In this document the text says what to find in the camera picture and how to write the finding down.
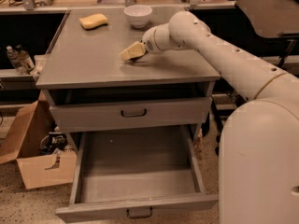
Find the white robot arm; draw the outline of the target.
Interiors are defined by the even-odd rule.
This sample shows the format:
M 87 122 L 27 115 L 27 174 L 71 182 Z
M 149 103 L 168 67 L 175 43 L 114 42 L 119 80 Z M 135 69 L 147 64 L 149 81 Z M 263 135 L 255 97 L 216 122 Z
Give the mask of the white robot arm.
M 197 51 L 246 101 L 221 132 L 220 224 L 299 224 L 299 79 L 216 37 L 188 11 L 121 57 L 170 49 Z

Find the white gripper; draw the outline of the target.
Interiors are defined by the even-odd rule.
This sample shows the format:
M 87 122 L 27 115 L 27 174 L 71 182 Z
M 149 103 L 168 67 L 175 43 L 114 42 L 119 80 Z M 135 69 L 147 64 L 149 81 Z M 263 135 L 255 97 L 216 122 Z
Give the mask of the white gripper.
M 168 24 L 161 24 L 148 29 L 142 36 L 142 43 L 135 42 L 121 52 L 121 57 L 125 60 L 131 60 L 142 57 L 149 53 L 160 53 L 170 50 L 175 43 L 169 34 Z

